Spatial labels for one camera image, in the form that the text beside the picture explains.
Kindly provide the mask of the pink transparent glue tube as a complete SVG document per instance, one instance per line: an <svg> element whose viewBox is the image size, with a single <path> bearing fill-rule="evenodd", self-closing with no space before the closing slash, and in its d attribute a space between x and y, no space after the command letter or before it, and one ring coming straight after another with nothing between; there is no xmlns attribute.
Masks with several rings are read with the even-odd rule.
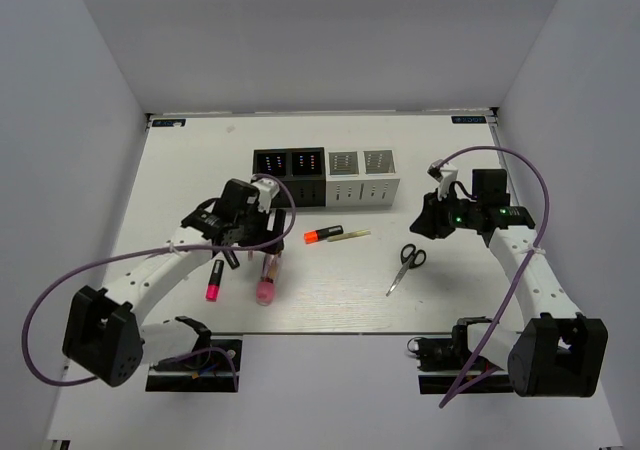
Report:
<svg viewBox="0 0 640 450"><path fill-rule="evenodd" d="M276 295L276 281L274 283L259 279L256 287L256 301L263 306L270 305Z"/></svg>

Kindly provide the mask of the pink black highlighter marker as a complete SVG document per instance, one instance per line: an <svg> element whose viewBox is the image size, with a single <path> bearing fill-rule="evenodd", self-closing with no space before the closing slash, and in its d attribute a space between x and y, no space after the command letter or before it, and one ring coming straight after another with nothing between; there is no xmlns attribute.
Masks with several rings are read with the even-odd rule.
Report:
<svg viewBox="0 0 640 450"><path fill-rule="evenodd" d="M213 264L211 274L207 284L206 293L205 293L205 299L207 301L210 301L210 302L217 301L223 272L224 272L224 261L216 260Z"/></svg>

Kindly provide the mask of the black handled scissors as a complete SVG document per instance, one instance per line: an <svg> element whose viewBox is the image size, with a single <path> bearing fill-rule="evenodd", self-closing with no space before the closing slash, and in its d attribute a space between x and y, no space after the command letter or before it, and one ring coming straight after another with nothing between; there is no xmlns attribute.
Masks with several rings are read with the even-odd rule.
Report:
<svg viewBox="0 0 640 450"><path fill-rule="evenodd" d="M408 243L403 246L400 251L401 267L392 281L385 296L389 297L398 287L405 274L412 269L419 268L427 260L427 253L423 249L419 249L416 245Z"/></svg>

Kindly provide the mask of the orange black highlighter marker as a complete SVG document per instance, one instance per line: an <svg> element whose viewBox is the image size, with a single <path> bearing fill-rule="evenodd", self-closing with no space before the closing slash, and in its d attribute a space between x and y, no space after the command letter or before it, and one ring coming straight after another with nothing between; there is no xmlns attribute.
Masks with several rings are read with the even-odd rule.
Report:
<svg viewBox="0 0 640 450"><path fill-rule="evenodd" d="M306 232L303 236L306 244L313 244L319 241L327 240L330 237L342 235L344 229L341 225L325 227L310 232Z"/></svg>

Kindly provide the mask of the yellow slim highlighter pen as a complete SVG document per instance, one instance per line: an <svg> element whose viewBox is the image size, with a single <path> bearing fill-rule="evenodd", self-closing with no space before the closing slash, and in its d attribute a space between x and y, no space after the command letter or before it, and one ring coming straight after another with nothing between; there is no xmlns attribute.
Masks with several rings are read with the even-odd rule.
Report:
<svg viewBox="0 0 640 450"><path fill-rule="evenodd" d="M327 242L338 242L344 241L348 239L360 238L371 235L371 230L358 230L347 233L342 233L340 235L334 235L327 238Z"/></svg>

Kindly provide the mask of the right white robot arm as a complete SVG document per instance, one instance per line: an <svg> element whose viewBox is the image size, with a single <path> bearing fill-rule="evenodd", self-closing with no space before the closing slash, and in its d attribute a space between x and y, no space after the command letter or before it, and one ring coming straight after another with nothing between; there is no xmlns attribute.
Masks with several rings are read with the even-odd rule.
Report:
<svg viewBox="0 0 640 450"><path fill-rule="evenodd" d="M590 397L595 393L608 331L599 318L588 318L568 297L541 248L528 210L513 206L507 173L479 169L472 192L456 193L460 184L450 164L429 169L438 183L425 195L411 232L431 240L457 229L480 235L514 285L524 327L509 330L497 318L462 317L448 337L416 337L407 345L423 372L498 369L522 397Z"/></svg>

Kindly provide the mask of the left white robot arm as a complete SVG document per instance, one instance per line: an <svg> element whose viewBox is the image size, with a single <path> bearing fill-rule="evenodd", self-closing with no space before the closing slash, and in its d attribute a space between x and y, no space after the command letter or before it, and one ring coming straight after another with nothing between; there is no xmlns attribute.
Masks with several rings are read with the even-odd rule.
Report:
<svg viewBox="0 0 640 450"><path fill-rule="evenodd" d="M214 350L205 324L185 316L159 324L146 319L180 282L219 254L282 251L295 213L273 209L272 202L287 192L266 174L251 182L229 180L222 194L199 204L162 247L143 252L134 269L99 290L86 286L73 296L63 354L111 387L122 385L141 365L205 366Z"/></svg>

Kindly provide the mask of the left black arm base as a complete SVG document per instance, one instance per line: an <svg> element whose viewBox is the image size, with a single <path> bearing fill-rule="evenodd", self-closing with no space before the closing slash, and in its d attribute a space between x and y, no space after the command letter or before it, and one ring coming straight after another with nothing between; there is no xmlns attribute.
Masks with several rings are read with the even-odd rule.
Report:
<svg viewBox="0 0 640 450"><path fill-rule="evenodd" d="M206 353L180 361L162 361L147 373L145 391L150 393L236 393L239 389L243 340L213 338Z"/></svg>

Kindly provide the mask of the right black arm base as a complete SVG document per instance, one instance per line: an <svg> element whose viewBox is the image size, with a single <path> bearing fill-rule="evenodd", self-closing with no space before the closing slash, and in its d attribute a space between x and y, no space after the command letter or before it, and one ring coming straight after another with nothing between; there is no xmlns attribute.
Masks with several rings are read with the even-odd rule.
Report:
<svg viewBox="0 0 640 450"><path fill-rule="evenodd" d="M445 395L457 374L466 363L472 350L466 343L467 329L480 330L481 324L489 324L487 317L461 318L450 334L416 336L406 345L407 353L417 361L418 385L421 395ZM490 370L493 364L478 357L461 386ZM463 394L510 394L513 393L508 374L499 369L480 383L463 390Z"/></svg>

